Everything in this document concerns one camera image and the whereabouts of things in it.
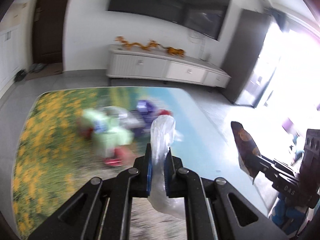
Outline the red pink snack wrapper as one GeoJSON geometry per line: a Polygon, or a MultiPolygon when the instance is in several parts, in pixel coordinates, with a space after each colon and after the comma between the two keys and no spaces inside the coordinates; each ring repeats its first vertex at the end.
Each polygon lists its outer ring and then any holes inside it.
{"type": "Polygon", "coordinates": [[[127,165],[131,162],[134,154],[125,146],[119,146],[114,149],[114,156],[105,158],[104,164],[111,167],[127,165]]]}

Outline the clear plastic bag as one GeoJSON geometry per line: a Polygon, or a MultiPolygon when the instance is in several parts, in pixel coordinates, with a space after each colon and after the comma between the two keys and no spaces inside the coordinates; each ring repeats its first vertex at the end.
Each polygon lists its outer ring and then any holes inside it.
{"type": "Polygon", "coordinates": [[[160,115],[151,124],[152,180],[148,201],[158,212],[185,219],[183,198],[169,198],[165,190],[164,164],[175,139],[175,127],[176,121],[170,115],[160,115]]]}

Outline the purple wrapper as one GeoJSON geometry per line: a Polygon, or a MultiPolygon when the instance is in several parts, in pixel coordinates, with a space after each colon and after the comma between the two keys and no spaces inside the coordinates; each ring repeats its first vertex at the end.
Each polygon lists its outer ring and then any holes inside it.
{"type": "Polygon", "coordinates": [[[138,121],[130,128],[135,138],[138,138],[150,132],[153,120],[159,116],[159,108],[149,100],[138,100],[136,108],[130,113],[138,121]]]}

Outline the dark brown snack wrapper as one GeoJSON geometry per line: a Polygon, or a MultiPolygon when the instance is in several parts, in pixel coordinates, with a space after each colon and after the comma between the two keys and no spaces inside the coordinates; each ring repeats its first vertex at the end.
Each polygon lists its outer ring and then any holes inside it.
{"type": "Polygon", "coordinates": [[[248,174],[254,183],[259,173],[261,153],[252,136],[244,129],[243,125],[237,121],[231,122],[231,129],[234,136],[236,148],[238,150],[238,160],[240,168],[248,174]]]}

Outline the blue white gloved hand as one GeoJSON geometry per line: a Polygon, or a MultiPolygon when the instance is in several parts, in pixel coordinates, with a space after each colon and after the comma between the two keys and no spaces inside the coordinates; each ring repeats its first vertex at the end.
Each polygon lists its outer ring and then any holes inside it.
{"type": "Polygon", "coordinates": [[[305,222],[309,208],[293,206],[281,193],[278,193],[276,203],[271,210],[269,219],[280,228],[287,237],[294,237],[305,222]]]}

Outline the red crumpled wrapper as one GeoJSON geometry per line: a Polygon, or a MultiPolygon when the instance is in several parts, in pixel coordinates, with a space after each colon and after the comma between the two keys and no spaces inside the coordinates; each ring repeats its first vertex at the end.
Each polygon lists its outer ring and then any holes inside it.
{"type": "Polygon", "coordinates": [[[160,110],[159,111],[159,114],[158,114],[159,116],[160,115],[169,115],[169,116],[173,116],[173,113],[171,112],[171,111],[169,111],[169,110],[166,110],[166,109],[162,109],[162,110],[160,110]]]}

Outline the landscape printed table mat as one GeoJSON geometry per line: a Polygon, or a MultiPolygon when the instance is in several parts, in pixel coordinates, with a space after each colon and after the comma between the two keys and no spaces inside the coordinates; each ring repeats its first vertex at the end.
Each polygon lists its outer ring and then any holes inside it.
{"type": "Polygon", "coordinates": [[[192,97],[179,88],[104,87],[47,92],[34,102],[20,136],[12,179],[13,210],[21,239],[28,236],[85,182],[111,178],[144,154],[150,132],[138,136],[118,120],[79,121],[86,109],[134,111],[145,100],[170,111],[179,135],[172,152],[208,179],[225,177],[262,213],[268,207],[257,183],[239,168],[227,142],[192,97]]]}

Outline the white tv cabinet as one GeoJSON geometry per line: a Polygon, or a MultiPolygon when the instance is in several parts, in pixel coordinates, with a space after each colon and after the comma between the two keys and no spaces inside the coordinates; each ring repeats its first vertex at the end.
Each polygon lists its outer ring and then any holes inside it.
{"type": "Polygon", "coordinates": [[[110,78],[148,79],[226,88],[231,77],[208,62],[179,57],[155,49],[130,50],[112,44],[108,48],[106,75],[110,78]]]}

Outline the golden tiger figurine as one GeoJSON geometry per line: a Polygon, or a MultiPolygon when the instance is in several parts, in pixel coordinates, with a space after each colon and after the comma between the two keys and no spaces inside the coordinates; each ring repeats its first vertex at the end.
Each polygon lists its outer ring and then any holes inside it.
{"type": "Polygon", "coordinates": [[[169,55],[180,56],[180,57],[185,56],[185,51],[183,49],[176,49],[173,47],[167,47],[166,50],[169,55]]]}

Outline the golden dragon figurine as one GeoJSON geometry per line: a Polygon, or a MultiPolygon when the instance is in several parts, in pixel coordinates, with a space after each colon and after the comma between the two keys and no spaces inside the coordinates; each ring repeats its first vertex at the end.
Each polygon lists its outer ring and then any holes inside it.
{"type": "Polygon", "coordinates": [[[156,49],[156,48],[160,48],[160,47],[162,48],[162,45],[157,43],[154,40],[150,40],[147,45],[143,45],[138,42],[131,43],[128,40],[126,40],[123,36],[117,36],[114,40],[116,42],[119,42],[124,48],[126,48],[128,50],[130,50],[133,47],[139,47],[140,49],[146,50],[146,51],[150,51],[152,49],[156,49]]]}

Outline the grey double door refrigerator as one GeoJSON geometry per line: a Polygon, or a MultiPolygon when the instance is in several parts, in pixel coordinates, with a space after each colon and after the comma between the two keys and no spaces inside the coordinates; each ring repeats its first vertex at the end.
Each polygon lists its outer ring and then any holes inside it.
{"type": "Polygon", "coordinates": [[[276,67],[272,58],[281,31],[271,12],[243,10],[221,69],[231,77],[223,96],[239,106],[257,108],[276,67]]]}

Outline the black shoes by door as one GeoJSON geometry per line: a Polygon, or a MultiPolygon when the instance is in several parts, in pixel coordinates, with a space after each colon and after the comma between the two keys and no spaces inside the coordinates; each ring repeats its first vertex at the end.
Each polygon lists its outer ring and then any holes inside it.
{"type": "Polygon", "coordinates": [[[20,82],[22,81],[27,75],[27,72],[25,71],[25,69],[19,70],[15,77],[14,77],[14,82],[20,82]]]}

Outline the dark brown entrance door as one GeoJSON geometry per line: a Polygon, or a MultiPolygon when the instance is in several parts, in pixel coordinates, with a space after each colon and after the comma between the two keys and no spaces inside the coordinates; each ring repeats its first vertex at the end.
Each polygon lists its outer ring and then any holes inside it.
{"type": "Polygon", "coordinates": [[[33,62],[62,62],[63,25],[68,0],[37,0],[33,22],[33,62]]]}

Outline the large black wall television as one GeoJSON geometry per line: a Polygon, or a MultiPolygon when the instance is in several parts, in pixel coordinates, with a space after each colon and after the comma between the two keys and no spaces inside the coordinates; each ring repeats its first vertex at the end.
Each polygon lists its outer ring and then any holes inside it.
{"type": "Polygon", "coordinates": [[[110,0],[109,11],[158,18],[218,40],[231,0],[110,0]]]}

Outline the white wall cupboards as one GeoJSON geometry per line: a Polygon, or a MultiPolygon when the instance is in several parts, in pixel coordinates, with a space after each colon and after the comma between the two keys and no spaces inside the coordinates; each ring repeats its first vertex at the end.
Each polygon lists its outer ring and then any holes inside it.
{"type": "Polygon", "coordinates": [[[25,67],[23,27],[27,3],[14,3],[1,20],[1,89],[25,67]]]}

